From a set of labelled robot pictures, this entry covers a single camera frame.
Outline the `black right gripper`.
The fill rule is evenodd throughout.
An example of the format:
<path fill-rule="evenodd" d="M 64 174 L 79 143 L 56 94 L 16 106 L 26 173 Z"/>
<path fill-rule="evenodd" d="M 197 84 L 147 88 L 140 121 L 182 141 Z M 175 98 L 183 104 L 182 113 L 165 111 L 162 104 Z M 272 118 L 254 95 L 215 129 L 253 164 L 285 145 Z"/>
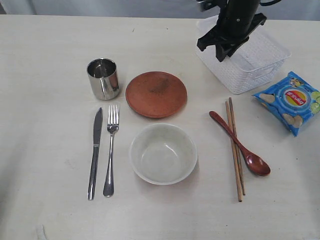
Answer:
<path fill-rule="evenodd" d="M 197 47 L 203 52 L 215 45 L 219 62 L 231 57 L 249 40 L 249 35 L 266 22 L 265 15 L 256 13 L 259 5 L 259 0 L 220 0 L 216 25 L 197 40 Z"/>

